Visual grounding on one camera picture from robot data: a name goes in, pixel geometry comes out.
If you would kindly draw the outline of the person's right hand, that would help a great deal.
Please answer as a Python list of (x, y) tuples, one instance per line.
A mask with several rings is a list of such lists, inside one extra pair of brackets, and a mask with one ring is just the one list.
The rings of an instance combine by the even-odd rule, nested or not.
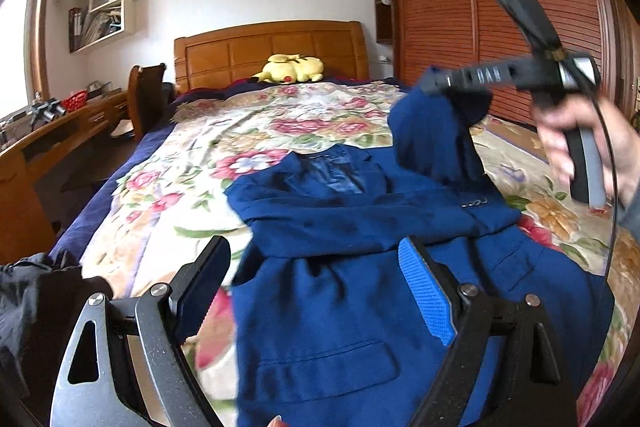
[[(606, 98), (599, 98), (598, 105), (612, 145), (618, 202), (627, 209), (639, 185), (639, 135), (620, 110)], [(613, 170), (608, 144), (598, 114), (588, 98), (571, 94), (557, 106), (539, 108), (533, 105), (532, 116), (551, 170), (563, 182), (570, 182), (575, 171), (563, 131), (575, 127), (591, 128), (602, 159), (606, 194), (613, 195)]]

